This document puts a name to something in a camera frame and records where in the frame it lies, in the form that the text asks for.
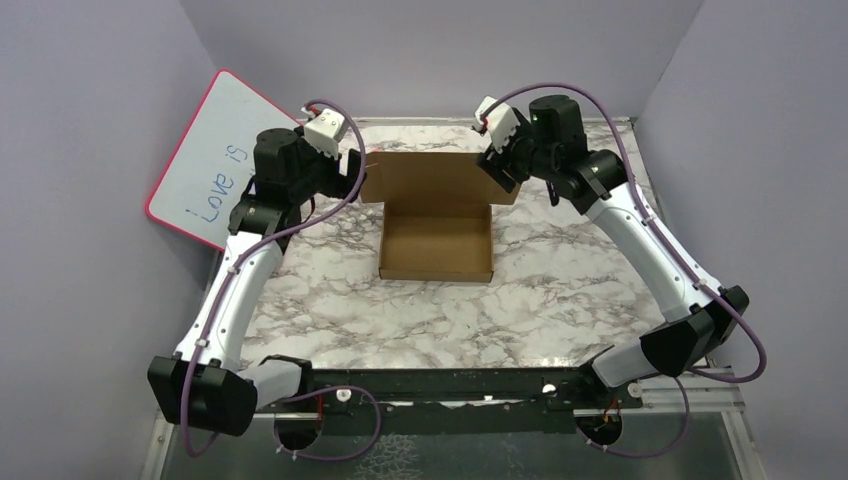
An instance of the open cardboard box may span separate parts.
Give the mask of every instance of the open cardboard box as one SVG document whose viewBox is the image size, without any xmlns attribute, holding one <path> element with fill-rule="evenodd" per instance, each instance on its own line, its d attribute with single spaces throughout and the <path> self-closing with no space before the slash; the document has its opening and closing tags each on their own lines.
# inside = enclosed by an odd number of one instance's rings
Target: open cardboard box
<svg viewBox="0 0 848 480">
<path fill-rule="evenodd" d="M 492 204 L 515 203 L 481 170 L 479 153 L 372 152 L 365 203 L 383 202 L 380 278 L 489 282 Z"/>
</svg>

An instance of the box lid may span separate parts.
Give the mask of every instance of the box lid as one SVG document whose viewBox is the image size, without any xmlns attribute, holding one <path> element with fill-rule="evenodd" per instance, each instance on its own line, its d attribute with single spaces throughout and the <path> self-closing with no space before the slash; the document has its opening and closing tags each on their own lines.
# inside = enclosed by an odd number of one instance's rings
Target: box lid
<svg viewBox="0 0 848 480">
<path fill-rule="evenodd" d="M 512 205 L 506 192 L 477 166 L 480 153 L 369 152 L 360 198 L 377 202 L 453 202 Z"/>
</svg>

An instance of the lavender wall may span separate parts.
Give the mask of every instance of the lavender wall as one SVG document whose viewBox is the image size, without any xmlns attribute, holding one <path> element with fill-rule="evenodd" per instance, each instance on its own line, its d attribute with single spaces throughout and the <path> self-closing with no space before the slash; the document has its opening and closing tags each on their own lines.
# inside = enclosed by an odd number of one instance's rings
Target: lavender wall
<svg viewBox="0 0 848 480">
<path fill-rule="evenodd" d="M 636 124 L 665 211 L 751 296 L 743 387 L 773 479 L 844 478 L 848 2 L 705 0 Z M 720 358 L 755 365 L 737 332 Z"/>
<path fill-rule="evenodd" d="M 215 65 L 285 109 L 463 117 L 542 80 L 637 115 L 701 1 L 181 0 Z"/>
<path fill-rule="evenodd" d="M 209 252 L 145 196 L 214 69 L 173 0 L 0 6 L 0 478 L 135 478 Z"/>
</svg>

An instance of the marble surface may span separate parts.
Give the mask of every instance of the marble surface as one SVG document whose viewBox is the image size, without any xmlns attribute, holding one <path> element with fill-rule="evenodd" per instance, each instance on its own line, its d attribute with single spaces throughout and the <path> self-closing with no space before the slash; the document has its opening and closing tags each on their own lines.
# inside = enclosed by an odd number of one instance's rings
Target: marble surface
<svg viewBox="0 0 848 480">
<path fill-rule="evenodd" d="M 653 198 L 629 123 L 617 126 L 637 180 Z M 590 147 L 616 151 L 588 124 Z M 371 149 L 483 151 L 466 126 L 369 126 Z M 345 151 L 355 146 L 344 141 Z M 318 212 L 332 205 L 320 198 Z M 242 349 L 319 368 L 576 366 L 658 325 L 645 284 L 597 227 L 568 202 L 552 208 L 544 183 L 495 206 L 490 284 L 384 281 L 377 275 L 382 205 L 356 204 L 298 234 L 265 286 Z"/>
</svg>

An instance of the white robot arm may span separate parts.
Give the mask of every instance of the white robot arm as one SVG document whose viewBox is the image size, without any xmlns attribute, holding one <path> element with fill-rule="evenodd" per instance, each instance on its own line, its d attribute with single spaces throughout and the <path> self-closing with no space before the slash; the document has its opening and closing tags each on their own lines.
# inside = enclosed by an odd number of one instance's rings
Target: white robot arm
<svg viewBox="0 0 848 480">
<path fill-rule="evenodd" d="M 186 381 L 191 382 L 189 424 L 231 435 L 244 433 L 257 408 L 291 397 L 303 386 L 311 369 L 305 360 L 276 356 L 239 372 L 247 326 L 265 282 L 282 263 L 288 238 L 253 251 L 226 291 L 222 288 L 240 256 L 263 238 L 300 223 L 303 203 L 319 193 L 344 198 L 354 188 L 361 168 L 359 154 L 351 150 L 342 165 L 338 149 L 347 128 L 342 115 L 326 109 L 304 127 L 258 135 L 256 174 L 230 214 L 223 262 L 206 300 L 174 354 L 155 357 L 148 368 L 148 381 L 171 423 L 179 423 L 181 387 Z M 186 380 L 192 361 L 195 372 Z"/>
<path fill-rule="evenodd" d="M 609 150 L 590 151 L 580 108 L 565 95 L 551 95 L 530 104 L 530 121 L 516 109 L 486 97 L 477 109 L 473 128 L 488 132 L 492 145 L 478 165 L 504 189 L 530 177 L 545 180 L 551 204 L 569 200 L 618 246 L 647 284 L 665 324 L 623 345 L 601 353 L 584 365 L 587 381 L 598 389 L 613 389 L 658 373 L 677 376 L 712 351 L 731 333 L 730 314 L 699 287 L 720 292 L 736 311 L 748 306 L 740 287 L 725 289 L 703 270 L 655 215 L 640 213 L 634 203 L 621 159 Z M 639 201 L 650 209 L 641 189 Z M 699 273 L 688 280 L 672 252 L 649 228 L 659 229 L 685 264 Z"/>
</svg>

